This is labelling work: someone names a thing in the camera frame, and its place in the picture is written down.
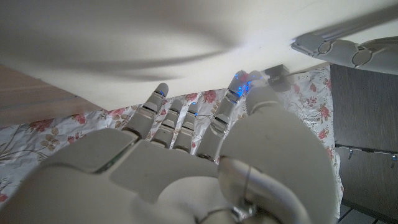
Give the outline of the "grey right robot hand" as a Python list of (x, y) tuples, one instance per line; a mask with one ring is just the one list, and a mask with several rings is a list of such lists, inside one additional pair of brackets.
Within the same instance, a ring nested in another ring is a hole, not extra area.
[(334, 223), (333, 168), (321, 141), (277, 93), (283, 66), (237, 72), (196, 153), (197, 106), (179, 132), (176, 101), (145, 139), (169, 88), (161, 83), (122, 128), (102, 129), (34, 169), (2, 223)]

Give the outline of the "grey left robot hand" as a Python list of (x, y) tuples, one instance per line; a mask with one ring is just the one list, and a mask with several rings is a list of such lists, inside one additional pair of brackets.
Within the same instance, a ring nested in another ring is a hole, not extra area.
[(291, 47), (336, 65), (397, 75), (397, 37), (357, 44), (349, 40), (326, 40), (320, 35), (304, 34), (297, 37)]

